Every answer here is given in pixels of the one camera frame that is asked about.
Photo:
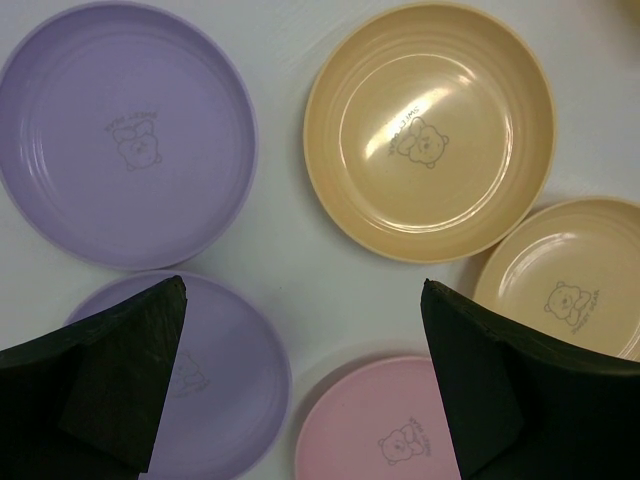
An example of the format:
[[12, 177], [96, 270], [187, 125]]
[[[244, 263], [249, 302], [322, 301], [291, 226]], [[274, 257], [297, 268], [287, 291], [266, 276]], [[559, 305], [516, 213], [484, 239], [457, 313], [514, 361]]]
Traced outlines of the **small beige bear plate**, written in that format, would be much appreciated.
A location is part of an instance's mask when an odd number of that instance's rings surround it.
[[493, 251], [473, 299], [566, 343], [638, 360], [638, 204], [586, 197], [537, 212]]

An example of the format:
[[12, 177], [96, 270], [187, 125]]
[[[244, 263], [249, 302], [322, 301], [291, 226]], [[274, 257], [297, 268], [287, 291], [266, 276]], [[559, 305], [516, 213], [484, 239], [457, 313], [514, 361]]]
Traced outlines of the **small purple bear plate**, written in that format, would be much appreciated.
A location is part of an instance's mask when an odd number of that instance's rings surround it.
[[286, 422], [292, 378], [272, 324], [213, 280], [180, 272], [188, 299], [147, 479], [236, 479]]

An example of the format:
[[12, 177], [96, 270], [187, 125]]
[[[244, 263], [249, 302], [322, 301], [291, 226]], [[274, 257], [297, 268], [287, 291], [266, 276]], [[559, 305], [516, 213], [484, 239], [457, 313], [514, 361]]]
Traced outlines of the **large beige bear plate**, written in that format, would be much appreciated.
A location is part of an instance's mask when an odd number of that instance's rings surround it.
[[529, 213], [556, 116], [542, 67], [510, 27], [430, 2], [382, 13], [334, 50], [302, 138], [313, 189], [348, 237], [441, 263], [492, 247]]

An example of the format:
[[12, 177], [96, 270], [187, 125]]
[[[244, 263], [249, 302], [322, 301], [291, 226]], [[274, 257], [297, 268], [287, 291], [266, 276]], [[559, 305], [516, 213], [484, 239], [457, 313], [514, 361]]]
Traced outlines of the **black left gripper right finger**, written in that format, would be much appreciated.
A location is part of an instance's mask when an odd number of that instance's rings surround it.
[[636, 479], [639, 365], [426, 280], [421, 314], [464, 479]]

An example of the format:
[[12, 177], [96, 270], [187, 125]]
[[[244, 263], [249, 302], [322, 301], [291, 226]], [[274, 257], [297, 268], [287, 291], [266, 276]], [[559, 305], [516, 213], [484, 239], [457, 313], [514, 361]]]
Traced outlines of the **pink bear plate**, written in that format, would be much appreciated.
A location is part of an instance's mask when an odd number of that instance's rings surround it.
[[311, 408], [296, 445], [298, 479], [458, 479], [432, 361], [371, 362]]

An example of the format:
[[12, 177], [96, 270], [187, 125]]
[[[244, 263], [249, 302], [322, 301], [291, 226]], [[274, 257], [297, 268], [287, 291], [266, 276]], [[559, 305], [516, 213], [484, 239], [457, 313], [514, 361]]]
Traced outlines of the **large purple bear plate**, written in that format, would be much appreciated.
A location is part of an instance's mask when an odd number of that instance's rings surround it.
[[1, 70], [1, 181], [47, 241], [108, 268], [204, 251], [257, 166], [247, 88], [225, 52], [149, 5], [92, 2], [32, 30]]

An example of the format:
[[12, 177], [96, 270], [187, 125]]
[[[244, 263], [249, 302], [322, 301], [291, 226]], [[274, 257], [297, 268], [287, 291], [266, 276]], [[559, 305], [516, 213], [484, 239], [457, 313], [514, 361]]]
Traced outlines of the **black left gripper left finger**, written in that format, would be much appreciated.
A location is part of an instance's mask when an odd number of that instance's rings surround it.
[[172, 276], [1, 352], [4, 479], [148, 471], [186, 315]]

